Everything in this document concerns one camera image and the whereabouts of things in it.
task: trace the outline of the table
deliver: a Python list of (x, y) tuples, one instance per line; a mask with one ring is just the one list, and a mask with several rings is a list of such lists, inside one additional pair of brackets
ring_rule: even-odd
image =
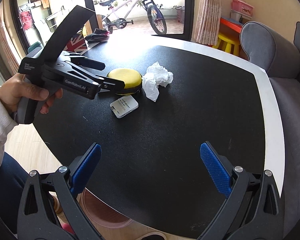
[(243, 25), (233, 23), (225, 18), (220, 18), (220, 23), (225, 26), (228, 26), (229, 28), (233, 29), (234, 31), (236, 31), (238, 33), (241, 32), (241, 29), (243, 27)]
[(203, 165), (208, 140), (233, 165), (270, 169), (281, 193), (284, 139), (277, 102), (265, 72), (241, 58), (199, 44), (138, 36), (98, 44), (86, 56), (141, 74), (158, 61), (174, 73), (156, 103), (136, 96), (139, 108), (117, 119), (109, 92), (88, 100), (67, 91), (34, 125), (64, 165), (93, 142), (102, 158), (87, 188), (122, 214), (167, 233), (197, 238), (225, 197)]

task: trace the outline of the bicycle tire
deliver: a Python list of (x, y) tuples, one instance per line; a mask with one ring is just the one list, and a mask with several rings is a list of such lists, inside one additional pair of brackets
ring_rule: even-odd
[(108, 24), (110, 24), (111, 21), (109, 20), (109, 18), (107, 17), (106, 19), (104, 19), (102, 21), (102, 25), (103, 27), (106, 27), (108, 29), (108, 31), (110, 32), (110, 34), (113, 32), (113, 27), (112, 26), (108, 26)]
[(162, 27), (163, 27), (163, 31), (161, 32), (157, 28), (157, 26), (155, 25), (155, 22), (154, 22), (155, 19), (152, 17), (152, 14), (151, 14), (152, 9), (154, 9), (156, 11), (156, 8), (154, 7), (154, 5), (150, 5), (148, 7), (148, 10), (147, 10), (148, 20), (150, 22), (150, 25), (151, 25), (152, 29), (155, 31), (156, 34), (159, 34), (159, 35), (167, 34), (167, 23), (166, 23), (166, 20), (164, 19), (163, 15), (162, 15)]

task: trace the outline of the red bag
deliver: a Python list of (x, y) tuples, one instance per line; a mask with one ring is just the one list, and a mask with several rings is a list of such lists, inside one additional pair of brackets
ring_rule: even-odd
[(20, 20), (24, 30), (29, 29), (32, 26), (32, 16), (29, 11), (25, 11), (19, 14)]

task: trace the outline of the blue gripper pad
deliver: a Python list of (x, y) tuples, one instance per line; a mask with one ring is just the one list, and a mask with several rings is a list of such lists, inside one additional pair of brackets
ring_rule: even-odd
[(207, 143), (201, 145), (200, 157), (218, 191), (228, 198), (232, 190), (231, 177)]
[(71, 176), (70, 192), (73, 196), (77, 196), (86, 187), (93, 171), (96, 169), (101, 159), (101, 146), (96, 144), (87, 155), (80, 160), (81, 164)]

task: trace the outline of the metal screw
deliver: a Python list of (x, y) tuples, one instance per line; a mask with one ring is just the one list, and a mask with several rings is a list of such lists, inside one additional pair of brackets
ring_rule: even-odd
[(33, 177), (37, 174), (37, 171), (33, 170), (29, 172), (30, 177)]
[(66, 166), (61, 166), (60, 168), (59, 168), (59, 172), (61, 172), (61, 173), (64, 173), (64, 172), (66, 172), (68, 170), (68, 168), (66, 167)]
[(272, 172), (269, 171), (269, 170), (266, 170), (266, 171), (265, 171), (265, 174), (266, 174), (268, 177), (271, 177), (271, 176), (272, 176)]
[(240, 167), (240, 166), (235, 166), (235, 167), (234, 167), (234, 170), (235, 170), (236, 172), (243, 172), (243, 168)]

